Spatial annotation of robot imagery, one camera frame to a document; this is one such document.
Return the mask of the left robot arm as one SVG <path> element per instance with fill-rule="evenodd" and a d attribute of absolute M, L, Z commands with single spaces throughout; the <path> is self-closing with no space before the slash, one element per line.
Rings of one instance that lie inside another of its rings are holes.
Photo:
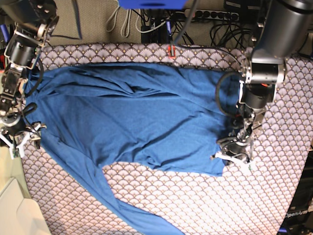
<path fill-rule="evenodd" d="M 219 151 L 213 155 L 225 165 L 235 164 L 250 170 L 253 166 L 254 137 L 262 127 L 266 105 L 275 100 L 277 85 L 286 77 L 286 57 L 295 52 L 301 35 L 313 18 L 311 0 L 272 0 L 262 22 L 258 22 L 257 42 L 241 62 L 240 72 L 228 72 L 215 88 L 219 110 L 231 118 L 233 130 L 217 140 Z M 220 88 L 227 77 L 240 75 L 236 112 L 229 113 L 220 102 Z"/>

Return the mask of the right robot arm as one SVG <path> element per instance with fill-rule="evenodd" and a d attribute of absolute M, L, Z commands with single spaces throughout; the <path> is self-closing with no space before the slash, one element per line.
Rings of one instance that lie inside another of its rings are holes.
<path fill-rule="evenodd" d="M 2 0 L 0 7 L 15 23 L 4 52 L 8 64 L 0 81 L 0 145 L 9 149 L 12 159 L 23 158 L 26 142 L 39 146 L 39 131 L 45 127 L 26 118 L 37 105 L 23 103 L 42 81 L 44 69 L 39 57 L 59 17 L 53 0 Z"/>

